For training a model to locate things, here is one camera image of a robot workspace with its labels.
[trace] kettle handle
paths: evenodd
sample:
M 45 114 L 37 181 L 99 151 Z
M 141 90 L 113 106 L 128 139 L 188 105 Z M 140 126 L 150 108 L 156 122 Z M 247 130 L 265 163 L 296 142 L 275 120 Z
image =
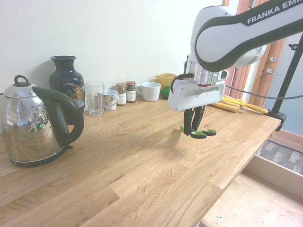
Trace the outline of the kettle handle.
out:
M 56 140 L 60 146 L 74 142 L 84 128 L 84 117 L 78 105 L 67 95 L 50 89 L 32 87 L 36 95 L 42 99 L 51 120 Z M 64 106 L 73 118 L 74 128 L 68 132 L 61 106 Z

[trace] clear glass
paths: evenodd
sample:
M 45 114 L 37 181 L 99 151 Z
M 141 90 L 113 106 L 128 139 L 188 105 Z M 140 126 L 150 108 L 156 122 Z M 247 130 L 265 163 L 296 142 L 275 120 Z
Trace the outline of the clear glass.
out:
M 89 114 L 93 116 L 104 113 L 104 83 L 101 81 L 90 81 L 84 83 L 86 103 Z

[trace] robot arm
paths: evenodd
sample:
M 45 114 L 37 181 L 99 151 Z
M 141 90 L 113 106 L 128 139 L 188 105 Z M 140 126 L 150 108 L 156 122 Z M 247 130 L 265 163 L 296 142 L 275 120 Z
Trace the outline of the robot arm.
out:
M 266 44 L 303 31 L 303 0 L 271 0 L 233 16 L 228 7 L 202 9 L 195 20 L 186 73 L 176 80 L 168 104 L 176 111 L 219 102 L 227 68 L 250 65 Z
M 222 16 L 209 19 L 196 33 L 194 51 L 198 63 L 213 72 L 252 64 L 238 60 L 247 51 L 303 31 L 302 3 L 271 0 L 236 16 L 220 9 Z M 200 13 L 214 11 L 211 8 Z

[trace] white mug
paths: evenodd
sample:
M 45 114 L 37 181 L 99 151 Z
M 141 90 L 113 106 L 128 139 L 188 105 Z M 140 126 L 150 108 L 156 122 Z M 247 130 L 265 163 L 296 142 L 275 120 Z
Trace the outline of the white mug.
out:
M 104 109 L 115 110 L 117 108 L 117 102 L 119 100 L 118 91 L 112 89 L 105 90 L 104 100 L 105 100 Z
M 156 82 L 144 82 L 136 87 L 137 92 L 143 96 L 145 101 L 154 102 L 159 99 L 161 84 Z

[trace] door handle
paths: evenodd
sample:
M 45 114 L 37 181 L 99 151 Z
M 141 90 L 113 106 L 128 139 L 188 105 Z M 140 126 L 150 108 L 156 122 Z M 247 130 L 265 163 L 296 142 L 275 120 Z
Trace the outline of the door handle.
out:
M 273 72 L 273 69 L 267 69 L 267 70 L 266 70 L 266 73 L 267 73 L 267 74 L 274 74 L 274 75 L 277 75 L 276 73 Z

